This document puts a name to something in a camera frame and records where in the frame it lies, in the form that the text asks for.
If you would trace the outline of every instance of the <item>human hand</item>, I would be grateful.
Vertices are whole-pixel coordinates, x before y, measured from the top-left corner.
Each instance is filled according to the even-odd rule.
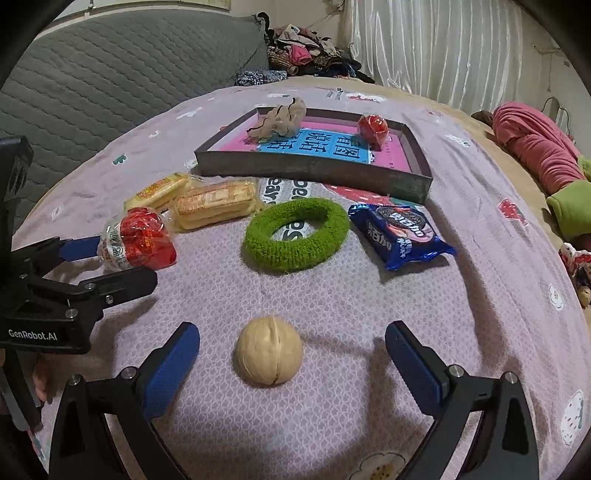
[[[4,348],[0,348],[0,368],[4,366],[5,358]],[[33,369],[33,384],[35,385],[35,393],[41,401],[47,401],[48,379],[49,365],[47,359],[43,355],[39,355],[35,368]]]

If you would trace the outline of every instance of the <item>blue gripper pad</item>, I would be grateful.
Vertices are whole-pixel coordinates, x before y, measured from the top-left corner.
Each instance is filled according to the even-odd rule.
[[[163,347],[153,350],[138,369],[135,392],[147,420],[161,417],[199,354],[199,330],[183,322]]]
[[[60,248],[60,258],[67,262],[82,260],[83,258],[96,257],[96,250],[99,248],[100,235],[79,238],[77,240],[66,240]]]
[[[445,364],[415,338],[404,322],[386,329],[386,350],[424,415],[437,418],[449,391]]]

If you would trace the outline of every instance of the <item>yellow packaged bread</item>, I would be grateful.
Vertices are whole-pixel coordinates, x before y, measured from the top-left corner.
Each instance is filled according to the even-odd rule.
[[[183,191],[182,189],[189,181],[189,178],[190,175],[187,173],[173,173],[166,178],[155,181],[149,187],[127,199],[123,203],[123,207],[126,211],[135,207],[149,207],[160,212]]]
[[[257,207],[256,181],[232,180],[191,189],[172,207],[179,227],[192,230],[250,215]]]

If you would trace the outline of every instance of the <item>beige mattress edge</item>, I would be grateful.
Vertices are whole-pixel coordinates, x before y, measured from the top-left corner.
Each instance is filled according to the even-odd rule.
[[[498,167],[505,173],[507,178],[511,181],[515,190],[524,199],[526,204],[535,214],[544,232],[548,236],[550,242],[554,245],[556,250],[560,248],[563,239],[560,236],[560,230],[556,220],[550,214],[546,205],[546,197],[540,185],[530,173],[524,169],[521,164],[509,155],[502,147],[495,142],[495,136],[492,129],[485,124],[474,120],[461,110],[452,108],[434,100],[419,97],[411,93],[403,92],[398,89],[384,87],[381,85],[370,85],[363,83],[357,79],[329,79],[322,77],[293,77],[284,82],[281,82],[286,87],[317,87],[326,89],[335,89],[341,87],[343,90],[365,93],[367,95],[381,95],[387,98],[403,100],[405,102],[415,103],[429,107],[430,109],[442,113],[446,113],[454,117],[459,124],[470,133],[472,138],[477,141],[482,148],[490,155],[496,162]],[[32,212],[41,204],[44,195],[35,205]],[[587,325],[591,333],[591,308],[585,310]]]

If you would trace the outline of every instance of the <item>open box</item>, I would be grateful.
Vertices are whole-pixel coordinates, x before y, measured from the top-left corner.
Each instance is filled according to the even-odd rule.
[[[193,173],[315,181],[425,202],[433,181],[431,169],[406,125],[387,120],[390,138],[382,151],[369,150],[368,158],[368,147],[360,147],[352,138],[357,133],[358,113],[308,108],[296,137],[265,143],[249,139],[246,130],[271,109],[255,108],[220,129],[195,150]]]

